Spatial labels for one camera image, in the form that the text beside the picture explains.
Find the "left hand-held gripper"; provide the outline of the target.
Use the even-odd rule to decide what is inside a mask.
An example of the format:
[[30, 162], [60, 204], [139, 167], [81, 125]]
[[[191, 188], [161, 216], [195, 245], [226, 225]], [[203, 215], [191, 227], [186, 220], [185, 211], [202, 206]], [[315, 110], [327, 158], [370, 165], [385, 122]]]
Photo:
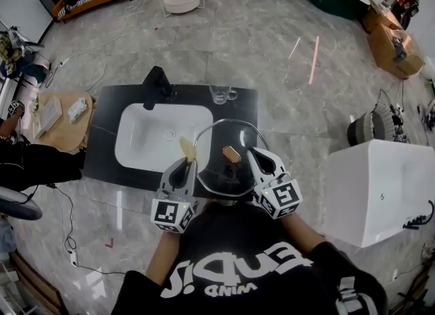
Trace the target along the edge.
[[181, 158], [162, 175], [157, 197], [152, 200], [151, 222], [161, 231], [184, 233], [196, 216], [194, 197], [197, 161]]

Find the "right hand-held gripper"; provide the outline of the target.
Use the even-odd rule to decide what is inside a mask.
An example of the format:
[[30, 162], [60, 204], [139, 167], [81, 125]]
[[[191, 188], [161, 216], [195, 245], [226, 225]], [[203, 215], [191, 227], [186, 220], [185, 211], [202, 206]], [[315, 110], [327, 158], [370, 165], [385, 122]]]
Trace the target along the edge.
[[[254, 187], [254, 205], [262, 208], [273, 220], [294, 213], [302, 203], [296, 179], [285, 171], [282, 160], [269, 150], [249, 148], [247, 151]], [[265, 182], [264, 178], [274, 178]]]

